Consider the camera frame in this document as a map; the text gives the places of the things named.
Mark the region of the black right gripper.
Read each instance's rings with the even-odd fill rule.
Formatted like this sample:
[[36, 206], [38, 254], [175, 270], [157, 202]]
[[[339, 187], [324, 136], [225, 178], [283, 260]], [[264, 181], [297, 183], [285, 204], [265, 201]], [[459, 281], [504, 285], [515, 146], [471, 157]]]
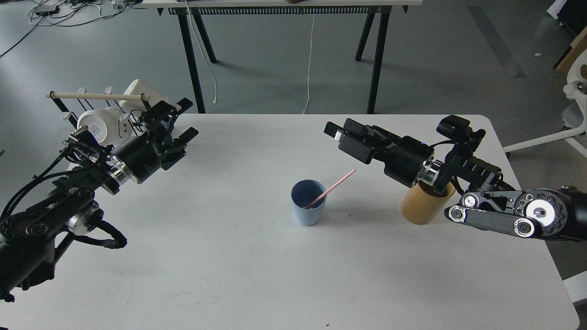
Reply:
[[407, 187], [415, 185], [420, 169], [433, 155], [432, 146], [413, 137], [399, 137], [381, 127], [363, 125], [350, 118], [342, 127], [327, 122], [324, 133], [338, 141], [342, 152], [361, 163], [381, 161], [384, 174]]

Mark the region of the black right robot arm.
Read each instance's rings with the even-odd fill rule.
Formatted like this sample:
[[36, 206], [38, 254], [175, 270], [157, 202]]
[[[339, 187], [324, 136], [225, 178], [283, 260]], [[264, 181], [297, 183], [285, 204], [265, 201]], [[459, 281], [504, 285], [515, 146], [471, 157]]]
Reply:
[[452, 145], [442, 161], [434, 159], [433, 146], [350, 118], [343, 126], [327, 122], [324, 132], [360, 162], [381, 161], [384, 173], [407, 187], [421, 182], [443, 193], [454, 184], [461, 198], [444, 215], [455, 223], [520, 238], [586, 240], [584, 192], [572, 186], [515, 190], [503, 181], [500, 168], [474, 156], [485, 130], [472, 130], [468, 120], [456, 115], [442, 119], [436, 130]]

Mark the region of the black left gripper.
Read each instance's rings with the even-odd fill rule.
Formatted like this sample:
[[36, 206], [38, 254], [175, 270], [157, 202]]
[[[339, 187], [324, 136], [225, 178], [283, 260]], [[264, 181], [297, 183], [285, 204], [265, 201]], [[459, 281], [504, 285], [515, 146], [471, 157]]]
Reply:
[[193, 102], [183, 98], [174, 104], [160, 101], [143, 111], [139, 117], [143, 133], [111, 152], [112, 171], [121, 173], [121, 182], [132, 179], [141, 184], [159, 169], [167, 171], [186, 155], [187, 144], [199, 131], [189, 127], [177, 138], [172, 138], [171, 133], [179, 115], [192, 106]]

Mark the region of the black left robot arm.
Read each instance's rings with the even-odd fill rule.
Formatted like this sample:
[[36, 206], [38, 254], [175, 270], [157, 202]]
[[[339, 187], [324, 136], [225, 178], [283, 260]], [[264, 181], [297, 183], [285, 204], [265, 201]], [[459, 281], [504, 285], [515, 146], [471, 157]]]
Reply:
[[95, 192], [117, 194], [128, 180], [143, 183], [156, 171], [167, 171], [182, 159], [199, 133], [190, 127], [172, 137], [180, 115], [193, 106], [183, 98], [158, 102], [143, 111], [144, 132], [117, 147], [101, 146], [86, 125], [64, 141], [51, 165], [23, 186], [1, 213], [1, 299], [28, 290], [55, 276], [55, 266], [72, 242], [108, 249], [126, 246], [126, 237], [104, 219]]

